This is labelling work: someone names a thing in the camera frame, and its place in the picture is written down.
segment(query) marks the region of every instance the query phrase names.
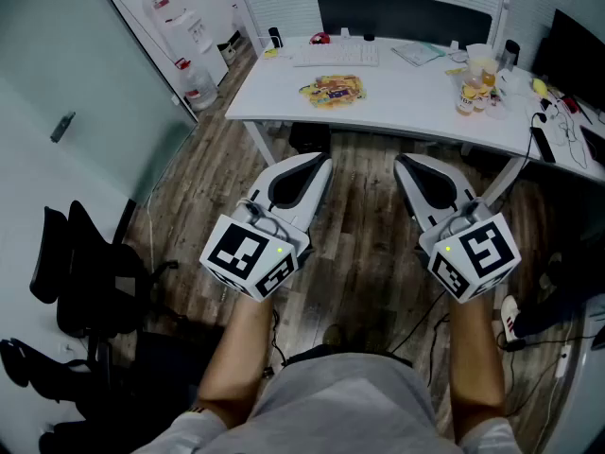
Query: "white shoe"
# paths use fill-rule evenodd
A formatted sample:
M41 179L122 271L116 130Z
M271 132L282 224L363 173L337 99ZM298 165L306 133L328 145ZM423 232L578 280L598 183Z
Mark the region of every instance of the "white shoe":
M502 306L500 307L500 316L502 318L502 324L504 325L504 334L507 337L507 343L519 340L512 330L518 314L519 308L517 307L517 302L514 298L512 296L504 298Z

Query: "bottle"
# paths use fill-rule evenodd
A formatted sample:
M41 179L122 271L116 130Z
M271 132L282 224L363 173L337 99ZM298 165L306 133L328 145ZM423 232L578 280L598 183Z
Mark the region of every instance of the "bottle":
M475 99L475 111L481 113L487 108L490 102L490 93L495 85L495 73L498 69L498 63L494 59L489 59L483 63L483 72L481 73L481 89Z
M205 67L194 67L181 58L175 62L181 70L181 83L193 111L203 111L218 97L218 89Z
M463 116L468 116L473 112L476 96L483 85L481 65L475 61L470 61L469 68L464 72L462 78L462 88L458 98L457 110Z

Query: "person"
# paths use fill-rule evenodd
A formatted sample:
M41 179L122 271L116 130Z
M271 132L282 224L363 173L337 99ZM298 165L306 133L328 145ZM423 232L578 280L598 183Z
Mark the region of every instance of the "person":
M504 373L486 295L450 297L456 437L435 427L428 389L403 362L341 353L287 365L257 401L272 301L240 295L193 408L136 454L519 454L504 417Z

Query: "paper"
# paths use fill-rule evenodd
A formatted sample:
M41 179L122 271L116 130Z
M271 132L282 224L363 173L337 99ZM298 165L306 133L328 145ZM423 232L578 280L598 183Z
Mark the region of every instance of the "paper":
M393 47L391 50L416 67L445 55L445 52L439 50L437 47L422 42L400 45Z
M366 97L366 90L357 76L320 76L302 87L299 93L307 96L315 108L323 109L350 106Z

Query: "keyboard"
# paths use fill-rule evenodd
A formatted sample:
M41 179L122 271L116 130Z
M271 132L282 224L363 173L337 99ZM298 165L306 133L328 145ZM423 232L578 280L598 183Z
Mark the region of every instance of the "keyboard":
M378 65L375 44L309 44L294 54L295 67L315 65Z

